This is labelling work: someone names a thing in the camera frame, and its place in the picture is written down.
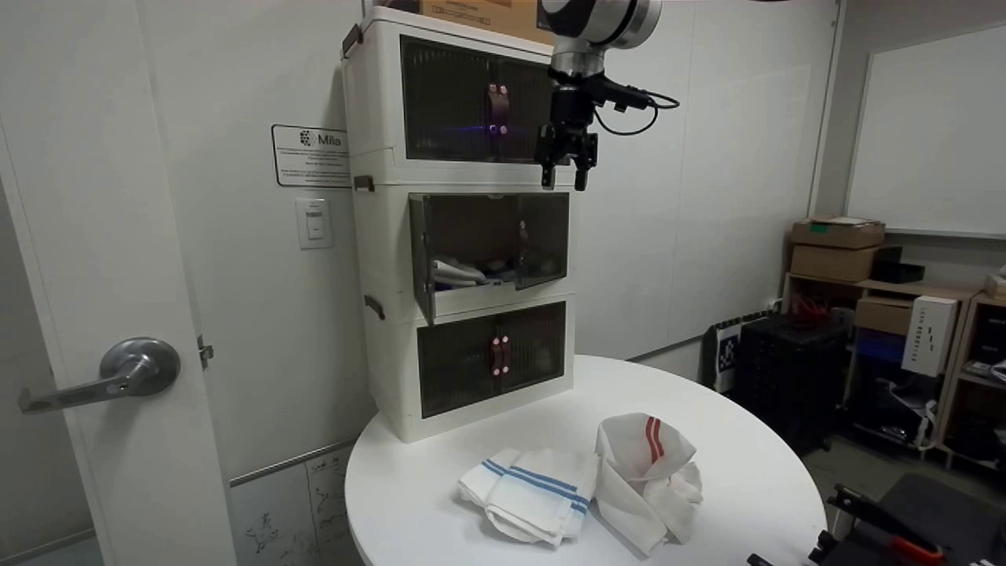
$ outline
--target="light switch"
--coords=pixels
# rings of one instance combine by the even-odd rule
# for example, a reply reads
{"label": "light switch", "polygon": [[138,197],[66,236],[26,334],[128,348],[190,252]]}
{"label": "light switch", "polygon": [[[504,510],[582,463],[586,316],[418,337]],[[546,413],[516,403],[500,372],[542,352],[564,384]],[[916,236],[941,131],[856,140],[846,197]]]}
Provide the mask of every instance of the light switch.
{"label": "light switch", "polygon": [[306,252],[333,245],[333,214],[323,197],[298,197],[294,220],[298,220],[294,231]]}

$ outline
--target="white door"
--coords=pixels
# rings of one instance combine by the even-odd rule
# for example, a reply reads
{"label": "white door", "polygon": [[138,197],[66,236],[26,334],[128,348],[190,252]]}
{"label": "white door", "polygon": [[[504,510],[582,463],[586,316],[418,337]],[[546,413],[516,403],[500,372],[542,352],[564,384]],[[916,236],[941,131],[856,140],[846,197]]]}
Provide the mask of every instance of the white door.
{"label": "white door", "polygon": [[61,391],[128,337],[180,352],[156,397],[63,409],[102,563],[236,563],[134,0],[3,0],[0,182]]}

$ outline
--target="white cloth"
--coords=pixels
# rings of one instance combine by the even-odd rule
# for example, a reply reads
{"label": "white cloth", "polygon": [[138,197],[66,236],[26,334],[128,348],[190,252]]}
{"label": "white cloth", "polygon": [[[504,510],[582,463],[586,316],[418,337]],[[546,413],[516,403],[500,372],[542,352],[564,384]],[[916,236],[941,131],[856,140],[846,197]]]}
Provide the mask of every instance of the white cloth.
{"label": "white cloth", "polygon": [[702,472],[688,437],[652,415],[619,415],[601,423],[597,456],[597,514],[635,553],[690,538]]}
{"label": "white cloth", "polygon": [[458,496],[516,541],[560,547],[586,529],[597,488],[595,452],[504,449],[458,482]]}

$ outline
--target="door handle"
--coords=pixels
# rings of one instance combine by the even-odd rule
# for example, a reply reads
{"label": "door handle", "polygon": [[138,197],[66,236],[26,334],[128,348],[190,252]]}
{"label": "door handle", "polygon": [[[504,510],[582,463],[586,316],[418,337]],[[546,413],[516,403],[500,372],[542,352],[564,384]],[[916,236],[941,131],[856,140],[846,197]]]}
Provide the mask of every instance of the door handle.
{"label": "door handle", "polygon": [[182,358],[168,342],[153,337],[131,337],[115,342],[101,358],[96,384],[52,391],[45,397],[31,397],[29,391],[23,391],[19,404],[23,413],[61,413],[69,404],[110,403],[122,397],[156,397],[175,384],[180,369]]}

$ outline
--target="sign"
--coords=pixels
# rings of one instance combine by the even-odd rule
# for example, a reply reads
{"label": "sign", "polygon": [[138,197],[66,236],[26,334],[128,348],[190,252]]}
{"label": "sign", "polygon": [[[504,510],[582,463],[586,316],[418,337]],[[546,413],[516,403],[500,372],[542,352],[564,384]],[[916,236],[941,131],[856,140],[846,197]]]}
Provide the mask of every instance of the sign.
{"label": "sign", "polygon": [[273,166],[284,189],[351,189],[342,129],[273,122]]}

